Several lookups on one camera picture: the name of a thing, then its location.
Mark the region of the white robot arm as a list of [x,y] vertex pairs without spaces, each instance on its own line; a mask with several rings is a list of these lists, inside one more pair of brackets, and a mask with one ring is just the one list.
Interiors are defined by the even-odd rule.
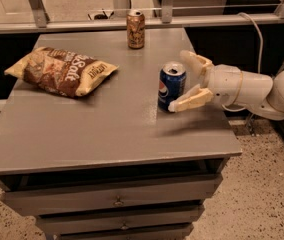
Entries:
[[284,71],[275,78],[220,64],[191,51],[182,50],[181,60],[195,73],[199,83],[172,101],[170,112],[180,112],[212,102],[225,110],[244,108],[253,114],[284,120]]

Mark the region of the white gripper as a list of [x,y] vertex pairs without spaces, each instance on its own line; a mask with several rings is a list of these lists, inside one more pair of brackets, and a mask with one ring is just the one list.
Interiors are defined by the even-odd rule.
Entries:
[[207,88],[195,85],[169,104],[170,112],[202,107],[212,98],[214,103],[225,107],[237,105],[246,109],[257,108],[273,87],[273,80],[267,75],[229,65],[213,66],[210,59],[191,51],[182,50],[180,59],[193,71],[198,82],[206,84]]

